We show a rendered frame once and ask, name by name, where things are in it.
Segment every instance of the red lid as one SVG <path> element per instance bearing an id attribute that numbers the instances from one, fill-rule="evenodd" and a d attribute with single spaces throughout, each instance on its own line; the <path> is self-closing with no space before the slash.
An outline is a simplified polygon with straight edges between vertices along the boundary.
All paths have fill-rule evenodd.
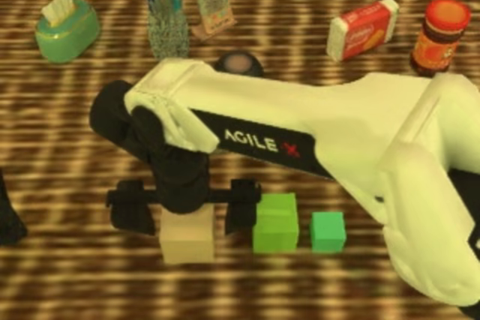
<path id="1" fill-rule="evenodd" d="M 444 31 L 462 30 L 470 22 L 470 9 L 458 0 L 433 0 L 427 6 L 427 21 Z"/>

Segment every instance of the red and cream box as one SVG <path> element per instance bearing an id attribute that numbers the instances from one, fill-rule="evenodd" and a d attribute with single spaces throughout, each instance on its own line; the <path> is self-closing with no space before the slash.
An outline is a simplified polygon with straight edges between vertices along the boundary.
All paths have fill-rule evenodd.
<path id="1" fill-rule="evenodd" d="M 388 42 L 398 9 L 395 0 L 382 0 L 337 16 L 330 23 L 327 54 L 335 61 L 342 61 Z"/>

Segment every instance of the tan cube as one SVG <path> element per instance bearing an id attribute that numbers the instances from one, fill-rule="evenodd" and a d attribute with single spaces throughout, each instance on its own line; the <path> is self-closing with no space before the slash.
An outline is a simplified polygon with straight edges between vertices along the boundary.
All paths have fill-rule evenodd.
<path id="1" fill-rule="evenodd" d="M 215 207 L 205 204 L 190 214 L 162 208 L 160 247 L 165 264 L 199 264 L 215 260 Z"/>

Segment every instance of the qr code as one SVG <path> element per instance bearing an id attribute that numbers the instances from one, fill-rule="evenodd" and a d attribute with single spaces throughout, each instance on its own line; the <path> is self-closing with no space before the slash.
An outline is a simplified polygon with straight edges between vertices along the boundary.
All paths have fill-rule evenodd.
<path id="1" fill-rule="evenodd" d="M 227 0 L 204 0 L 205 11 L 208 14 L 217 13 L 225 8 Z"/>

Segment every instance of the red x logo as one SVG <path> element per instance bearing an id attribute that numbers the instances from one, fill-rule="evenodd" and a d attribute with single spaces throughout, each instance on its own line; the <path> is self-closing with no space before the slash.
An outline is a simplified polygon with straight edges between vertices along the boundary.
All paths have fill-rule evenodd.
<path id="1" fill-rule="evenodd" d="M 285 149 L 286 154 L 289 157 L 300 157 L 300 153 L 297 150 L 297 145 L 295 144 L 289 144 L 288 142 L 284 142 L 282 144 L 282 148 Z"/>

